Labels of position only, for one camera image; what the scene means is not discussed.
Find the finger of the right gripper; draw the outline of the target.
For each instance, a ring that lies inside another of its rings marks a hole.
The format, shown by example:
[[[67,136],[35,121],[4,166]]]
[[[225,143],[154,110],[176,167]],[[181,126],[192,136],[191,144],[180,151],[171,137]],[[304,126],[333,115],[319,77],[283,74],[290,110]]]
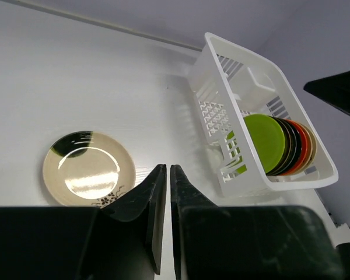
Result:
[[[307,82],[303,90],[350,116],[350,71]]]

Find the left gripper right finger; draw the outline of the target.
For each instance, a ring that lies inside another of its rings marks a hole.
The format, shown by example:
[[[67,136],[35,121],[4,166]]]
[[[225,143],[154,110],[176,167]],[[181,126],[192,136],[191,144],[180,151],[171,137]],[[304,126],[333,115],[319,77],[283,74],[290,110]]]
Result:
[[[174,271],[177,279],[215,279],[218,207],[193,186],[180,165],[170,168]]]

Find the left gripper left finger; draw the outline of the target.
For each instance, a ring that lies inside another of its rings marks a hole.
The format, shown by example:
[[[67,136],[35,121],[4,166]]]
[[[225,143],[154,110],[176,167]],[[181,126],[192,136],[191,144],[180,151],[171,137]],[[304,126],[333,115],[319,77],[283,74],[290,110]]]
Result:
[[[113,223],[100,275],[159,275],[167,168],[157,165],[140,183],[102,212]]]

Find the orange red plate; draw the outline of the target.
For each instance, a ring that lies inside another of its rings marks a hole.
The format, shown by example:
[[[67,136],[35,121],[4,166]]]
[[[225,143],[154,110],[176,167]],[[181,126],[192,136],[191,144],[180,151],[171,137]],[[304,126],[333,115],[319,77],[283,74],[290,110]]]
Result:
[[[311,140],[310,140],[310,135],[308,131],[305,129],[305,127],[295,121],[289,120],[291,124],[295,126],[297,131],[300,134],[300,140],[301,140],[301,152],[300,152],[300,157],[295,163],[295,165],[288,171],[290,175],[296,174],[299,169],[304,165],[305,161],[310,155],[310,148],[311,148]]]

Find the beige plate with black patch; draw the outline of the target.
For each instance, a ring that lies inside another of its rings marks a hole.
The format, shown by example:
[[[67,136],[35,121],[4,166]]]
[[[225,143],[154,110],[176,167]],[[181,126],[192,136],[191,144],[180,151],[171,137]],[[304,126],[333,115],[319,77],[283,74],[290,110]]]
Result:
[[[61,205],[104,208],[135,187],[136,169],[128,151],[112,137],[77,131],[48,150],[42,175]]]

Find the lime green plate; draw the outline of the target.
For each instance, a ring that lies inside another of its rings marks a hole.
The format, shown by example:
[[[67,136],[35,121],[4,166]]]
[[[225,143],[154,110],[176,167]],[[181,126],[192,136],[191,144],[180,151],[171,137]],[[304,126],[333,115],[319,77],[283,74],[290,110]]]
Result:
[[[263,114],[251,114],[243,117],[257,155],[263,167],[265,175],[269,175],[280,162],[285,148],[285,136],[283,129],[273,117]],[[222,173],[226,183],[247,171],[243,163],[242,150],[237,143],[234,131],[229,131],[225,136],[225,144],[228,149],[230,162],[227,168],[231,172]]]

